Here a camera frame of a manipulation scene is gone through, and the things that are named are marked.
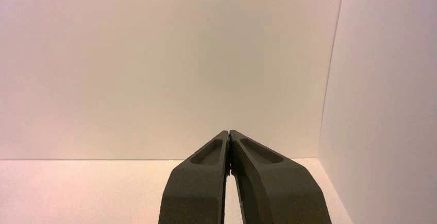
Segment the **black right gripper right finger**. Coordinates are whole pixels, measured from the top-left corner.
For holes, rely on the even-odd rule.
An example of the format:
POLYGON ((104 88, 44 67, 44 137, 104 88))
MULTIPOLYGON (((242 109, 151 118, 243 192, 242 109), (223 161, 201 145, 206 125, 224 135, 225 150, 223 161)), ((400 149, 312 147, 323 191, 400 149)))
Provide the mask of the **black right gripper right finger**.
POLYGON ((331 223, 323 191, 304 166, 236 130, 229 138, 244 223, 331 223))

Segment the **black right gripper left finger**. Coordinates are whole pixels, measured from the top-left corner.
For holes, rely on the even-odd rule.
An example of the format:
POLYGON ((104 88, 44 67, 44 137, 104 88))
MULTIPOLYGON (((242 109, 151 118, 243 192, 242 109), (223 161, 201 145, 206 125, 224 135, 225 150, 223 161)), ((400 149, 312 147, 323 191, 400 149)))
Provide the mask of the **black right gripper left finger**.
POLYGON ((159 223, 224 223, 229 148, 229 132, 221 131, 171 171, 159 223))

